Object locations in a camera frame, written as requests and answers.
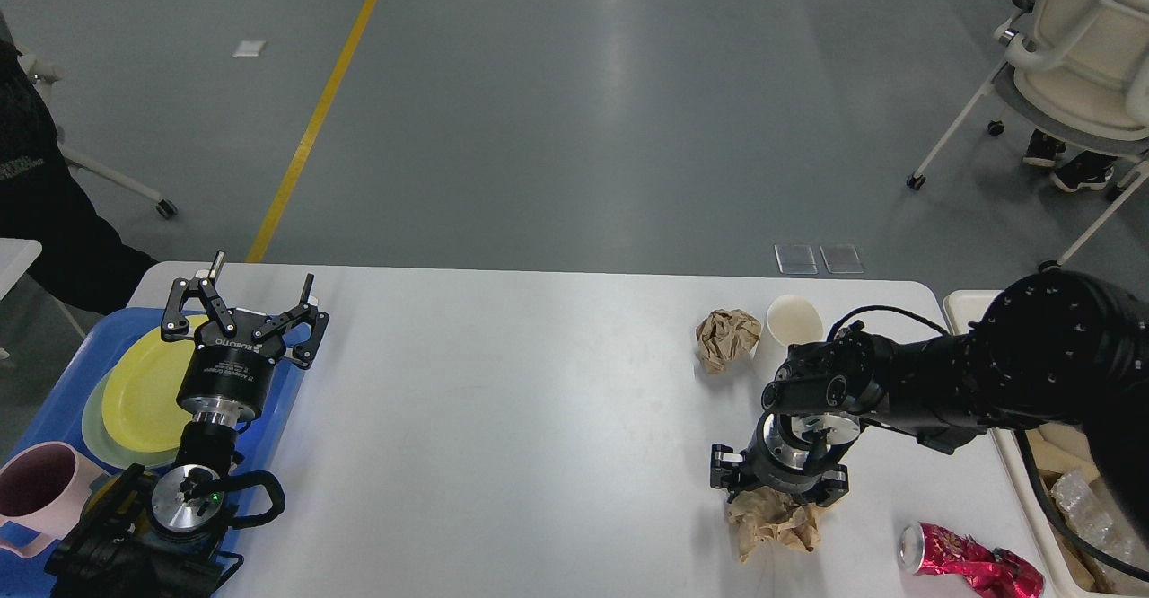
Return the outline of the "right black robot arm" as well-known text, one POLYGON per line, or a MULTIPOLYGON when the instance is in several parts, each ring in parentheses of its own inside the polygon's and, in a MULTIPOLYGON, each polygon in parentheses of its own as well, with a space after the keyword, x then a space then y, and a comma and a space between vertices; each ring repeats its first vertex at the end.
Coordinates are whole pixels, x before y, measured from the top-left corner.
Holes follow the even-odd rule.
POLYGON ((710 484, 825 507, 848 492, 842 458, 866 427, 953 454, 992 427, 1075 425, 1146 538, 1146 301, 1059 268, 1018 279, 964 335, 899 344, 850 312, 824 340, 786 344, 750 445, 715 444, 710 484))

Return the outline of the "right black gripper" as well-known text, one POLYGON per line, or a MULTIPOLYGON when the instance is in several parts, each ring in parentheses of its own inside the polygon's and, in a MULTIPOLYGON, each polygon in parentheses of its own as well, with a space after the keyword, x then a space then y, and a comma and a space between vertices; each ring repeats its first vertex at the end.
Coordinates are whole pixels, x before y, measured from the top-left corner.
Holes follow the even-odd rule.
POLYGON ((710 486, 725 492, 725 501, 769 486, 799 505, 831 507, 849 493, 848 468, 840 462, 861 431, 858 419, 846 414, 764 414, 746 450, 711 445, 710 486))

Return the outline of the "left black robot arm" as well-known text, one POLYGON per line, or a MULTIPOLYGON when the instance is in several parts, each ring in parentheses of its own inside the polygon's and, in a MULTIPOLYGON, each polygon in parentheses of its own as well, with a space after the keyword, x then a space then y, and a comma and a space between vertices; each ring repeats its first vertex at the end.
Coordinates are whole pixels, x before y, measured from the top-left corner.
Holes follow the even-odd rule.
POLYGON ((239 435, 262 417, 282 362, 311 368, 327 329, 313 274, 295 307, 277 315, 231 307, 218 294, 218 251, 205 277, 175 279, 161 340, 193 343, 175 400, 188 413, 164 474, 132 463, 97 492, 46 562, 53 597, 209 597, 241 569, 229 532, 285 511, 271 471, 240 471, 239 435))

